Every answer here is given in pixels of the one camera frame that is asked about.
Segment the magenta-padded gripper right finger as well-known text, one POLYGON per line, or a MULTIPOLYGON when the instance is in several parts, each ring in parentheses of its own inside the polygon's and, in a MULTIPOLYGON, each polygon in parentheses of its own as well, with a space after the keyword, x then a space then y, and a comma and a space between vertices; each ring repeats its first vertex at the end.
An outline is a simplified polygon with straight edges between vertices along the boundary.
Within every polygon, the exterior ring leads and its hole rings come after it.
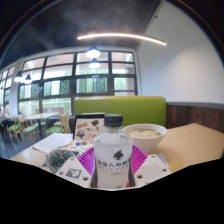
POLYGON ((130 187, 142 187, 170 174, 162 154, 148 155, 139 147, 133 146, 129 170, 130 187))

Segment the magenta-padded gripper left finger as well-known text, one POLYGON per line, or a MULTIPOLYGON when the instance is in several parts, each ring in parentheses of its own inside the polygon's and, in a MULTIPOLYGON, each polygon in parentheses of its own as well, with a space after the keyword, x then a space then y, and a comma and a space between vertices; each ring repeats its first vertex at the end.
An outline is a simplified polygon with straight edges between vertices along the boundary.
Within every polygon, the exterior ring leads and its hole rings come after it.
POLYGON ((90 188, 95 169, 93 149, 78 157, 70 157, 56 175, 84 188, 90 188))

